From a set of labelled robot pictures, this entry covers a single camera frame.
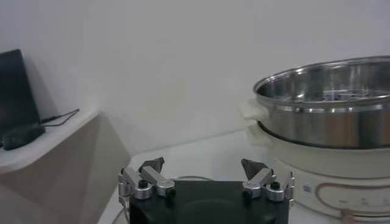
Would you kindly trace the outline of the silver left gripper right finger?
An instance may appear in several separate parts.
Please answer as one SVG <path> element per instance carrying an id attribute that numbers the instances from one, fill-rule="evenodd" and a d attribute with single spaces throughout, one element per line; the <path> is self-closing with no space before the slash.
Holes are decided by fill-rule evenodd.
<path id="1" fill-rule="evenodd" d="M 242 159 L 241 165 L 247 177 L 243 182 L 242 196 L 245 202 L 265 196 L 271 202 L 294 201 L 295 177 L 286 169 L 274 170 L 265 163 Z"/>

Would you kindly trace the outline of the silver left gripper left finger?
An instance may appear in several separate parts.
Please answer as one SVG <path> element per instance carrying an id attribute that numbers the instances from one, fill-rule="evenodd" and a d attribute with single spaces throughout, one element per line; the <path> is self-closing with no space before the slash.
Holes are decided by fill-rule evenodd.
<path id="1" fill-rule="evenodd" d="M 176 196 L 174 180 L 160 174 L 164 159 L 162 157 L 146 161 L 139 169 L 126 167 L 118 174 L 118 195 L 121 198 L 135 197 L 137 200 L 148 200 L 155 193 L 157 196 L 171 200 Z"/>

